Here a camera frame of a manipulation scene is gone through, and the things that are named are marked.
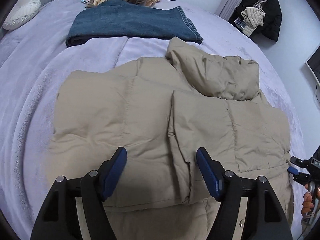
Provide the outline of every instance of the bed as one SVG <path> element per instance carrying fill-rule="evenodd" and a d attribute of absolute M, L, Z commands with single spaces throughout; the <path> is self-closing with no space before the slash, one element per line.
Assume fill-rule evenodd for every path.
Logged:
<path fill-rule="evenodd" d="M 161 0 L 159 9 L 181 6 L 204 38 L 189 43 L 210 54 L 239 55 L 260 67 L 260 89 L 269 103 L 288 117 L 291 154 L 306 159 L 295 108 L 276 71 L 259 47 L 225 20 L 192 5 Z M 65 39 L 79 0 L 55 0 L 30 22 L 0 41 L 0 208 L 21 240 L 30 238 L 47 185 L 43 160 L 53 134 L 53 110 L 58 89 L 74 70 L 106 72 L 139 57 L 163 57 L 169 41 L 143 38 L 95 38 L 66 47 Z M 304 188 L 292 183 L 292 234 L 301 233 L 300 207 Z"/>

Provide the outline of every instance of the black puffer coat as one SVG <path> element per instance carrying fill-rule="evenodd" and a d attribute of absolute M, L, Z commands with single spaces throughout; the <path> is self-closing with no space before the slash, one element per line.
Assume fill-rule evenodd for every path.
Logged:
<path fill-rule="evenodd" d="M 262 33 L 269 39 L 278 41 L 282 21 L 279 0 L 268 0 L 262 9 L 266 13 L 263 26 L 258 26 L 252 34 Z"/>
<path fill-rule="evenodd" d="M 240 5 L 236 7 L 236 10 L 229 22 L 234 25 L 234 20 L 241 17 L 241 12 L 245 10 L 246 7 L 253 7 L 257 0 L 242 0 Z M 257 33 L 262 33 L 271 40 L 278 41 L 280 25 L 282 21 L 281 8 L 279 0 L 268 0 L 262 10 L 266 13 L 263 19 L 263 26 L 258 26 L 252 33 L 252 36 Z"/>

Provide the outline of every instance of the white round pillow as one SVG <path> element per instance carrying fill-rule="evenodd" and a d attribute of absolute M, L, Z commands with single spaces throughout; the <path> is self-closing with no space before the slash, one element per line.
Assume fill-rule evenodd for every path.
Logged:
<path fill-rule="evenodd" d="M 18 0 L 2 27 L 8 31 L 18 29 L 30 21 L 39 12 L 40 7 L 40 0 Z"/>

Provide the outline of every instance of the human hand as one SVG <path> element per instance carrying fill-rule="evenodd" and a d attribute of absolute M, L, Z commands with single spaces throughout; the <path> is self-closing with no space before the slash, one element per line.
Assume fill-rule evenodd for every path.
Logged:
<path fill-rule="evenodd" d="M 320 198 L 320 188 L 318 188 L 317 197 Z M 301 209 L 301 214 L 305 215 L 311 211 L 311 208 L 313 208 L 314 205 L 312 204 L 312 195 L 310 192 L 306 192 L 303 199 L 304 202 L 302 203 L 303 208 Z"/>

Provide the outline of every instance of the metal screw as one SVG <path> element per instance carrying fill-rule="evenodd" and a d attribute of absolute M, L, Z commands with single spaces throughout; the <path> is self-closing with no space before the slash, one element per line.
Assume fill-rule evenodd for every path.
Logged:
<path fill-rule="evenodd" d="M 226 171 L 224 173 L 224 175 L 226 175 L 227 177 L 231 178 L 234 175 L 234 173 L 232 171 Z"/>
<path fill-rule="evenodd" d="M 96 171 L 96 170 L 93 170 L 93 171 L 90 171 L 89 172 L 89 176 L 90 177 L 95 177 L 95 176 L 97 176 L 98 175 L 98 172 Z"/>
<path fill-rule="evenodd" d="M 64 180 L 64 176 L 58 176 L 57 178 L 56 178 L 56 181 L 57 182 L 62 182 Z"/>
<path fill-rule="evenodd" d="M 240 221 L 240 227 L 241 227 L 241 228 L 243 228 L 243 225 L 244 225 L 244 219 L 242 219 L 242 220 Z"/>
<path fill-rule="evenodd" d="M 260 180 L 262 183 L 267 182 L 267 178 L 266 178 L 265 176 L 260 176 L 260 177 L 259 177 L 259 180 Z"/>

